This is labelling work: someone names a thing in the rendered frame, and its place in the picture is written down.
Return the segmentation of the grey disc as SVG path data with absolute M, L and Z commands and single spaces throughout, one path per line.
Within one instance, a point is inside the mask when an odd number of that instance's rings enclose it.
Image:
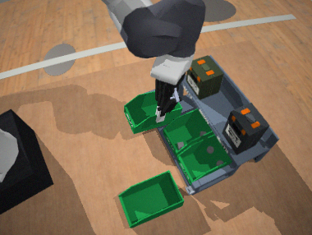
M 207 152 L 208 152 L 209 154 L 212 154 L 213 151 L 214 151 L 214 148 L 213 148 L 212 146 L 209 146 L 209 147 L 207 148 Z

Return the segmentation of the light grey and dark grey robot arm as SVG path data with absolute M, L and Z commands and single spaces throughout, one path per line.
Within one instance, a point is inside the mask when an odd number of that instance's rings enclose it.
M 195 43 L 204 24 L 204 2 L 161 0 L 152 5 L 150 0 L 102 1 L 128 50 L 138 58 L 156 57 L 150 76 L 176 85 L 195 55 Z M 18 153 L 17 139 L 1 130 L 0 182 Z

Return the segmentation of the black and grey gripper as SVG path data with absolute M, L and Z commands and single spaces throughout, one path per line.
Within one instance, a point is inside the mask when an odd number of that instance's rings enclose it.
M 180 78 L 176 85 L 155 79 L 155 100 L 158 101 L 156 122 L 164 121 L 166 113 L 171 112 L 177 103 L 182 101 L 177 92 L 184 77 L 185 74 Z

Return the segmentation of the grey shelf rack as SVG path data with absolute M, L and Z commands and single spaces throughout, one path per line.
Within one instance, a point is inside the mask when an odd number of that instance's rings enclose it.
M 183 80 L 184 82 L 182 81 L 180 83 L 179 90 L 177 92 L 178 96 L 182 98 L 182 101 L 179 102 L 180 105 L 182 106 L 181 115 L 191 112 L 195 109 L 198 109 L 200 113 L 202 114 L 202 116 L 204 117 L 205 121 L 209 124 L 214 135 L 218 138 L 219 142 L 221 143 L 221 145 L 227 152 L 228 156 L 232 160 L 232 163 L 223 168 L 220 168 L 219 170 L 213 173 L 210 173 L 209 175 L 205 177 L 202 177 L 199 180 L 192 182 L 190 185 L 190 183 L 188 182 L 186 178 L 186 175 L 183 173 L 182 169 L 180 168 L 181 166 L 179 166 L 180 164 L 177 161 L 177 157 L 174 155 L 170 145 L 168 144 L 166 138 L 163 135 L 163 129 L 167 125 L 157 127 L 160 136 L 163 138 L 163 141 L 170 155 L 172 156 L 180 174 L 182 175 L 187 185 L 186 191 L 189 195 L 194 195 L 196 193 L 199 193 L 221 182 L 222 180 L 232 176 L 243 163 L 251 159 L 254 159 L 256 163 L 259 162 L 279 140 L 279 137 L 276 135 L 273 129 L 269 126 L 267 131 L 263 134 L 263 136 L 261 137 L 261 139 L 258 141 L 258 143 L 255 146 L 236 155 L 236 153 L 234 152 L 234 150 L 232 149 L 232 147 L 229 145 L 226 138 L 222 134 L 223 128 L 225 127 L 225 124 L 230 115 L 230 112 L 243 105 L 249 104 L 250 101 L 243 94 L 243 92 L 239 89 L 239 87 L 235 84 L 235 82 L 231 79 L 231 77 L 215 61 L 215 59 L 211 55 L 209 55 L 209 57 L 224 73 L 222 84 L 220 86 L 220 90 L 217 94 L 213 94 L 213 95 L 210 95 L 209 97 L 199 100 L 198 97 L 195 95 L 194 91 L 190 88 L 190 86 L 186 82 L 186 76 L 185 76 Z M 183 96 L 184 89 L 187 95 Z

